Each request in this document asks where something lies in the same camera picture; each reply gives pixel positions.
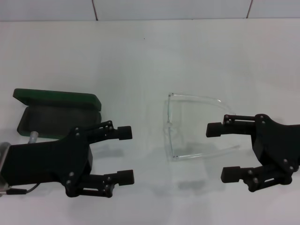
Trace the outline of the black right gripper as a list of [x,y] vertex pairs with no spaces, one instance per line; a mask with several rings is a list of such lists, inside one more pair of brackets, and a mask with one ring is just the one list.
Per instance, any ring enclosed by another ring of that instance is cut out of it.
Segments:
[[243,180],[250,192],[275,185],[289,185],[300,164],[300,126],[283,125],[266,114],[229,115],[223,122],[208,123],[206,137],[221,135],[254,135],[253,150],[262,164],[259,167],[224,167],[223,183]]

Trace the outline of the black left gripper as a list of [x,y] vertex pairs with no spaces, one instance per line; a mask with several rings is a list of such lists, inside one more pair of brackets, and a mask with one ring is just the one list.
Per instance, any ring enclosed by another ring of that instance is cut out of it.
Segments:
[[90,146],[78,144],[78,127],[57,141],[11,145],[1,144],[1,193],[26,195],[32,189],[18,185],[59,182],[69,197],[77,197],[76,187],[82,176],[90,175]]

